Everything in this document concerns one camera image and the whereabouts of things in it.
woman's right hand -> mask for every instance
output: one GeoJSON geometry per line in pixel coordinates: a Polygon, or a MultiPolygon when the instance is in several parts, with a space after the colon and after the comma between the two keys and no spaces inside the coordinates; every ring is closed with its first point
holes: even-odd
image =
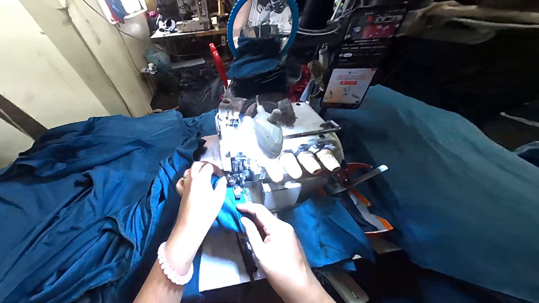
{"type": "Polygon", "coordinates": [[[334,302],[310,270],[290,224],[275,218],[262,204],[237,204],[237,208],[252,214],[263,229],[264,239],[254,222],[246,217],[240,219],[262,271],[286,303],[334,302]]]}

electrical wire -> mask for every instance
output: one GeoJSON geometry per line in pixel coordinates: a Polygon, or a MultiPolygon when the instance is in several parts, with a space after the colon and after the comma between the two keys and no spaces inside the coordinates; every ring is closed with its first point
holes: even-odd
{"type": "MultiPolygon", "coordinates": [[[[105,19],[107,22],[110,23],[110,20],[109,20],[109,19],[107,19],[107,18],[106,18],[105,16],[103,16],[100,12],[98,12],[98,11],[97,11],[93,6],[91,6],[86,0],[82,0],[82,1],[83,1],[84,3],[86,3],[86,5],[88,5],[88,7],[91,8],[96,14],[98,14],[99,17],[105,19]]],[[[116,26],[115,26],[115,28],[116,28],[119,32],[122,32],[122,33],[124,33],[124,34],[126,34],[126,35],[128,35],[128,36],[130,36],[130,37],[132,37],[132,38],[135,38],[135,39],[137,39],[137,40],[139,40],[139,41],[142,41],[142,42],[146,42],[146,41],[142,40],[141,38],[137,38],[137,37],[135,37],[135,36],[133,36],[133,35],[130,35],[130,34],[124,32],[124,31],[122,31],[121,29],[119,29],[119,28],[116,27],[116,26]]]]}
{"type": "Polygon", "coordinates": [[[333,30],[331,31],[320,31],[320,32],[307,32],[307,31],[304,31],[304,29],[298,29],[298,33],[302,34],[302,35],[305,35],[305,36],[323,36],[323,35],[329,35],[331,33],[334,33],[336,31],[338,31],[341,27],[338,26],[336,28],[334,28],[333,30]]]}
{"type": "MultiPolygon", "coordinates": [[[[88,7],[89,7],[90,9],[92,9],[96,14],[98,14],[99,17],[103,18],[103,19],[106,20],[108,23],[110,23],[110,21],[109,21],[107,18],[105,18],[100,12],[98,12],[93,6],[91,6],[86,0],[82,0],[82,1],[83,1],[86,5],[88,5],[88,7]]],[[[131,55],[131,52],[129,51],[129,47],[127,47],[127,43],[126,43],[126,41],[125,41],[125,39],[123,38],[123,36],[122,36],[121,33],[124,33],[125,35],[130,36],[130,37],[132,37],[132,38],[135,38],[135,39],[137,39],[137,40],[139,40],[139,41],[142,41],[142,42],[146,42],[146,41],[144,41],[144,40],[142,40],[142,39],[140,39],[140,38],[137,38],[137,37],[135,37],[135,36],[133,36],[133,35],[130,35],[130,34],[124,32],[124,31],[122,31],[122,30],[119,28],[119,26],[114,26],[114,28],[118,31],[118,34],[120,35],[120,38],[121,38],[122,41],[123,41],[123,45],[126,47],[127,53],[129,54],[129,57],[131,58],[131,62],[133,63],[133,66],[135,67],[135,70],[136,70],[138,73],[143,74],[141,71],[139,71],[139,68],[136,66],[135,59],[133,59],[133,56],[131,55]]],[[[149,79],[148,79],[147,81],[144,81],[144,83],[146,83],[146,86],[148,87],[148,90],[149,90],[150,94],[153,96],[153,95],[154,95],[154,92],[151,90],[150,85],[148,84],[148,81],[149,81],[149,79]]]]}

cable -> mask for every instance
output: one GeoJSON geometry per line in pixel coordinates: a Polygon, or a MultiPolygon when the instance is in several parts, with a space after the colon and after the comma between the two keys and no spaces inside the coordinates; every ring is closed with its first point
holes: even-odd
{"type": "Polygon", "coordinates": [[[325,31],[321,31],[321,32],[305,32],[304,29],[298,29],[298,33],[302,34],[302,35],[306,35],[306,36],[323,36],[323,35],[329,35],[331,33],[334,33],[336,31],[338,31],[341,27],[338,26],[337,28],[331,30],[331,31],[328,31],[328,32],[325,32],[325,31]]]}
{"type": "MultiPolygon", "coordinates": [[[[223,43],[217,45],[215,48],[218,48],[220,46],[223,46],[223,43]]],[[[170,54],[170,56],[176,56],[176,57],[186,57],[186,56],[196,56],[196,55],[200,55],[202,53],[194,53],[194,54],[170,54]]]]}
{"type": "MultiPolygon", "coordinates": [[[[139,68],[136,66],[135,59],[133,59],[133,56],[131,55],[131,52],[129,51],[129,48],[127,47],[127,43],[124,40],[122,34],[120,33],[120,30],[118,30],[118,34],[120,35],[120,38],[122,38],[123,45],[126,47],[127,53],[129,54],[129,57],[131,58],[131,62],[133,62],[133,66],[135,67],[136,71],[139,72],[139,74],[143,74],[143,72],[139,71],[139,68]]],[[[154,92],[151,91],[150,85],[148,82],[150,82],[150,79],[147,79],[147,81],[144,81],[146,83],[146,86],[148,87],[148,90],[150,91],[150,95],[154,95],[154,92]]]]}
{"type": "MultiPolygon", "coordinates": [[[[99,17],[105,19],[108,23],[110,23],[110,20],[109,20],[109,19],[107,19],[106,17],[104,17],[104,16],[103,16],[100,12],[98,12],[93,6],[91,6],[88,2],[86,2],[86,0],[82,0],[82,1],[83,1],[84,3],[86,3],[86,5],[88,5],[88,7],[90,7],[96,14],[98,14],[99,17]]],[[[130,36],[130,37],[132,37],[132,38],[135,38],[135,39],[137,39],[137,40],[139,40],[139,41],[142,41],[142,42],[146,42],[146,41],[142,40],[141,38],[137,38],[137,37],[135,37],[135,36],[133,36],[133,35],[130,35],[130,34],[124,32],[124,31],[120,30],[120,29],[119,29],[118,27],[116,27],[116,26],[115,26],[115,28],[116,28],[119,32],[122,32],[122,33],[124,33],[124,34],[126,34],[126,35],[128,35],[128,36],[130,36]]]]}

bracelet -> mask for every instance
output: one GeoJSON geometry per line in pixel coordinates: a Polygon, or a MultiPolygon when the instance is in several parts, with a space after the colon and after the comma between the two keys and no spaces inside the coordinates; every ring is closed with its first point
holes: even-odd
{"type": "Polygon", "coordinates": [[[157,250],[157,260],[159,260],[159,264],[161,264],[161,268],[163,269],[163,273],[167,278],[169,278],[172,283],[177,285],[185,285],[191,278],[193,277],[193,263],[191,263],[191,266],[189,266],[189,271],[186,275],[182,276],[176,273],[172,267],[170,267],[170,264],[167,262],[167,259],[165,258],[165,245],[167,242],[161,243],[159,246],[159,249],[157,250]]]}

metal bar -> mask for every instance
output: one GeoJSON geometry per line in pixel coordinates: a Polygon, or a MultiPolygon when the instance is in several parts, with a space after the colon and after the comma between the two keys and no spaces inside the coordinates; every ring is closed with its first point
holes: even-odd
{"type": "Polygon", "coordinates": [[[286,135],[286,136],[284,136],[284,139],[293,139],[293,138],[300,138],[300,137],[306,137],[306,136],[323,135],[323,134],[328,134],[328,133],[335,133],[335,132],[338,132],[339,130],[341,130],[341,126],[338,125],[333,120],[326,121],[326,123],[322,124],[321,126],[324,127],[325,125],[329,125],[329,126],[331,126],[331,128],[322,128],[322,129],[319,129],[319,130],[311,130],[310,132],[286,135]]]}

